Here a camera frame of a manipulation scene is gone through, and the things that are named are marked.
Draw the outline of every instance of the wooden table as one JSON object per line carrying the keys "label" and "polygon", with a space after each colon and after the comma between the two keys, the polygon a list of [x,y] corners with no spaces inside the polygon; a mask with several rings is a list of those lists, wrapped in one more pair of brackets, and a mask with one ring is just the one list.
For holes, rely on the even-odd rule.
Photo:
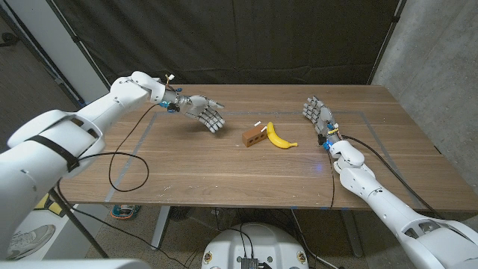
{"label": "wooden table", "polygon": [[[138,205],[194,205],[264,208],[368,209],[341,186],[326,151],[317,145],[314,126],[302,115],[313,95],[331,108],[343,135],[368,143],[396,168],[433,208],[477,211],[478,196],[438,152],[420,127],[380,86],[317,85],[182,85],[185,95],[201,94],[226,107],[226,125],[212,134],[182,114],[153,108],[124,143],[121,151],[148,161],[150,174],[143,188],[113,191],[108,183],[110,157],[99,158],[87,171],[62,182],[71,202]],[[107,134],[107,149],[116,146],[150,106],[122,118]],[[250,148],[241,134],[258,121],[273,122],[276,132],[298,147],[280,149],[269,140]],[[424,207],[366,148],[377,180],[415,209]],[[146,176],[141,162],[117,156],[112,179],[119,188],[139,185]]]}

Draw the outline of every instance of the toy brick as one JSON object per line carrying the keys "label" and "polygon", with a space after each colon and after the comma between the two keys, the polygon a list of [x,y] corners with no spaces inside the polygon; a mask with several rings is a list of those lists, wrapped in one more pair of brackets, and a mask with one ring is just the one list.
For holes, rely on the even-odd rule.
{"label": "toy brick", "polygon": [[258,143],[260,141],[263,141],[264,139],[267,138],[267,130],[264,130],[261,132],[261,130],[265,126],[263,125],[258,125],[249,131],[246,131],[242,134],[242,143],[246,145],[247,147],[250,147],[254,145],[255,143]]}

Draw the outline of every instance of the sneaker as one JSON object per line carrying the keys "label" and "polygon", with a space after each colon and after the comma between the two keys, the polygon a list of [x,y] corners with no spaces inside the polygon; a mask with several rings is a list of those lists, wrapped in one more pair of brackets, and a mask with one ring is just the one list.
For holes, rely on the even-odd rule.
{"label": "sneaker", "polygon": [[31,232],[17,233],[8,247],[7,259],[21,259],[43,247],[55,233],[54,225],[44,225]]}

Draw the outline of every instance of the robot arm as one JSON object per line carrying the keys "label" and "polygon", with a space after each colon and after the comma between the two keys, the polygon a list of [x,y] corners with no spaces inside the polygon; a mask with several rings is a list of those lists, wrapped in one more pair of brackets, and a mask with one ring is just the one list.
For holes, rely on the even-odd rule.
{"label": "robot arm", "polygon": [[418,214],[381,186],[363,154],[341,139],[330,110],[315,96],[308,101],[303,114],[315,124],[319,143],[337,159],[341,184],[372,208],[417,268],[478,267],[478,233],[457,221]]}
{"label": "robot arm", "polygon": [[63,178],[88,168],[100,153],[105,133],[124,114],[150,101],[198,119],[211,132],[225,123],[215,111],[221,104],[204,96],[180,96],[143,72],[118,78],[109,94],[77,112],[49,111],[35,117],[8,140],[0,155],[0,255],[5,257],[15,229],[39,200]]}

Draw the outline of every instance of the black curtain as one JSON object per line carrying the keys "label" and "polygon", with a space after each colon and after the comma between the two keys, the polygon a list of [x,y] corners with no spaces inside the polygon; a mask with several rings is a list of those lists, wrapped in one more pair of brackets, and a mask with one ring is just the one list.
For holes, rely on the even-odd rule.
{"label": "black curtain", "polygon": [[398,0],[55,3],[110,82],[366,84]]}

